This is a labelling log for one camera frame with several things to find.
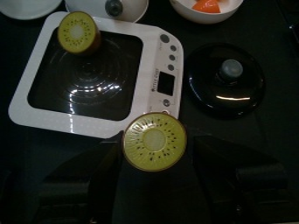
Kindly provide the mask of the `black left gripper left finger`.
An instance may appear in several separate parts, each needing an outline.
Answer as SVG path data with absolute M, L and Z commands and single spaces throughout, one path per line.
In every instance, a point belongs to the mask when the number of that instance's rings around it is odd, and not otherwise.
M 103 140 L 44 178 L 33 224 L 112 224 L 121 135 Z

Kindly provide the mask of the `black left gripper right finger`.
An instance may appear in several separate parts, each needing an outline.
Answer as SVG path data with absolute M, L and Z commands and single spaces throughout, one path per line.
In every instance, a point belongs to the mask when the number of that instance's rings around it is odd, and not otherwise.
M 299 224 L 299 200 L 275 158 L 216 137 L 196 136 L 192 165 L 213 224 Z

